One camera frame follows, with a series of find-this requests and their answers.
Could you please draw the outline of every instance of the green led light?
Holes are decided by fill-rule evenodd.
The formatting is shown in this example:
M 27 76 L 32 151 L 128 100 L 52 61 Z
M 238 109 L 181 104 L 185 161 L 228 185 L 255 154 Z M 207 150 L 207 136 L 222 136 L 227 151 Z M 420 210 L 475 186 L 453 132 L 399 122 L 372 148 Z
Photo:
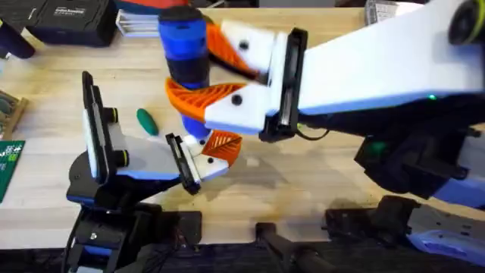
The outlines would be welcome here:
M 385 150 L 386 146 L 387 144 L 385 144 L 384 142 L 377 141 L 372 143 L 370 148 L 374 154 L 379 155 Z

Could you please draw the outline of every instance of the blue stripe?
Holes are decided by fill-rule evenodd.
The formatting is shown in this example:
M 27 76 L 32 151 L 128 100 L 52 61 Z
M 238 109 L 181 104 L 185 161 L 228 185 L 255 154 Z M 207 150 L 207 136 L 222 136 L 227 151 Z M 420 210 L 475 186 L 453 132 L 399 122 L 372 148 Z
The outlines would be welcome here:
M 110 256 L 112 252 L 111 249 L 106 249 L 98 246 L 84 246 L 84 250 L 91 255 L 98 256 Z

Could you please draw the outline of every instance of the floor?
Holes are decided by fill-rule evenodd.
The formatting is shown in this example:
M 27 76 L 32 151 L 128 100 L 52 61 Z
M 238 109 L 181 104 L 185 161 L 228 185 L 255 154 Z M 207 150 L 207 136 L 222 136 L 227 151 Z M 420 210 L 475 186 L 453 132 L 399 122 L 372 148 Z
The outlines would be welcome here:
M 325 259 L 339 266 L 350 266 L 361 272 L 378 273 L 478 273 L 485 269 L 445 256 L 421 253 L 408 248 L 384 249 L 374 242 L 355 245 L 314 243 Z M 0 273 L 59 272 L 62 249 L 0 251 Z M 197 253 L 178 252 L 146 272 L 176 273 L 277 273 L 266 249 L 254 244 L 201 246 Z

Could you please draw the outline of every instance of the black device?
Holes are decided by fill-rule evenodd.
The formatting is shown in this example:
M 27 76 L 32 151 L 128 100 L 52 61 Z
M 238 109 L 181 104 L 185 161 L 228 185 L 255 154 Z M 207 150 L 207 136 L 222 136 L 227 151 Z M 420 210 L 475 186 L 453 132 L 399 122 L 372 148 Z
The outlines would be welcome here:
M 33 12 L 27 29 L 49 44 L 109 46 L 116 30 L 112 0 L 50 0 Z
M 36 50 L 7 22 L 0 18 L 0 47 L 18 58 L 30 58 Z

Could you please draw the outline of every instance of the green marker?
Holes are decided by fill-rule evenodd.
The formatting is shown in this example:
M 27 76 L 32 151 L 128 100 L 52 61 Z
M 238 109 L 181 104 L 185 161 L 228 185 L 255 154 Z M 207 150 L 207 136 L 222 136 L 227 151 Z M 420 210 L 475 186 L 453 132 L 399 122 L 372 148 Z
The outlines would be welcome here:
M 146 133 L 151 136 L 158 135 L 157 124 L 145 109 L 138 109 L 138 111 L 136 111 L 136 118 L 138 118 L 138 122 L 142 125 L 143 129 L 145 129 Z

